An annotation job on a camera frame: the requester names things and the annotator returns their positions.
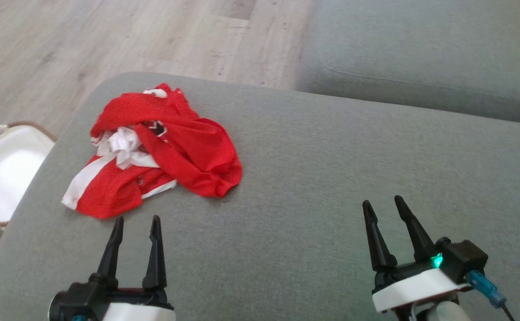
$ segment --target gray seat cushion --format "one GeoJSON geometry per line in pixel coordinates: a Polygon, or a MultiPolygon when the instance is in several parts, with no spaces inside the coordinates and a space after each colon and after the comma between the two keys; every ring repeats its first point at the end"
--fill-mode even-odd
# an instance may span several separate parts
{"type": "Polygon", "coordinates": [[[520,0],[318,0],[297,88],[520,122],[520,0]]]}
{"type": "MultiPolygon", "coordinates": [[[[88,137],[113,97],[160,82],[223,124],[244,167],[224,199],[176,187],[125,215],[117,277],[140,286],[151,217],[160,215],[168,295],[178,320],[385,320],[361,204],[371,200],[390,250],[412,260],[393,197],[435,240],[470,239],[520,319],[520,123],[340,97],[124,74],[83,106],[44,162],[0,242],[0,317],[44,320],[50,299],[97,269],[114,220],[60,199],[93,155],[88,137]]],[[[472,320],[503,317],[481,295],[472,320]]]]}

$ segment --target white stripe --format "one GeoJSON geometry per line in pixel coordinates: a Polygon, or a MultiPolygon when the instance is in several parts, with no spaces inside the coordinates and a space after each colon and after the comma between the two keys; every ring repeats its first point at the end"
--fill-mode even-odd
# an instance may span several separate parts
{"type": "Polygon", "coordinates": [[[147,193],[144,193],[143,195],[141,195],[141,198],[146,199],[147,197],[152,197],[152,195],[164,192],[167,189],[172,189],[175,186],[176,186],[176,179],[169,181],[168,183],[165,183],[165,184],[157,187],[156,189],[152,189],[152,190],[148,191],[147,193]]]}
{"type": "Polygon", "coordinates": [[[93,181],[93,179],[99,174],[99,172],[105,167],[105,165],[109,164],[119,153],[110,152],[109,154],[95,159],[93,162],[89,163],[72,179],[68,190],[62,197],[62,204],[68,206],[70,209],[75,210],[78,206],[78,201],[82,197],[85,189],[88,185],[93,181]]]}

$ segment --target red cloth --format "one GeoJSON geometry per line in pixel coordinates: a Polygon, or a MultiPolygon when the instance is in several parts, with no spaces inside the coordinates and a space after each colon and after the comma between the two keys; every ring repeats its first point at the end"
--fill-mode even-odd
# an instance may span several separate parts
{"type": "MultiPolygon", "coordinates": [[[[132,128],[142,144],[139,150],[146,150],[159,168],[131,165],[121,170],[112,160],[86,187],[77,211],[97,218],[113,217],[139,206],[141,195],[173,179],[203,197],[223,197],[240,182],[242,165],[226,130],[213,120],[200,118],[180,89],[172,91],[166,83],[156,89],[164,90],[167,97],[126,93],[113,99],[90,135],[97,141],[121,126],[132,128]],[[164,126],[164,134],[157,136],[147,126],[155,122],[164,126]]],[[[90,163],[96,159],[99,157],[94,156],[90,163]]]]}

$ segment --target blue cable connector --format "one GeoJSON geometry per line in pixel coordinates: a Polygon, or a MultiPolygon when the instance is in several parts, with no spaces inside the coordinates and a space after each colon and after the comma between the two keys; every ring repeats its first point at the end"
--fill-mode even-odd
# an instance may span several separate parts
{"type": "Polygon", "coordinates": [[[498,292],[498,288],[494,286],[490,280],[488,280],[483,274],[481,274],[477,270],[473,270],[472,272],[466,275],[466,280],[470,285],[485,295],[494,308],[499,309],[504,307],[506,303],[506,297],[501,295],[498,292]]]}

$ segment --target gray fabric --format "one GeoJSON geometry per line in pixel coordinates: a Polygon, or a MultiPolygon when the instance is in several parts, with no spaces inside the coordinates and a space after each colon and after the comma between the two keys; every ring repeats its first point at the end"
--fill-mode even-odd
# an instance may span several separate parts
{"type": "MultiPolygon", "coordinates": [[[[392,320],[374,312],[361,204],[371,200],[400,263],[412,247],[393,197],[436,240],[470,239],[520,320],[520,123],[339,97],[124,74],[101,85],[60,138],[0,242],[0,317],[45,319],[50,299],[94,272],[113,220],[60,204],[94,153],[109,100],[168,82],[223,124],[244,166],[225,199],[176,187],[125,215],[117,277],[139,286],[160,215],[179,320],[392,320]]],[[[472,320],[502,317],[477,294],[472,320]]]]}
{"type": "Polygon", "coordinates": [[[520,122],[520,0],[319,0],[297,88],[520,122]]]}

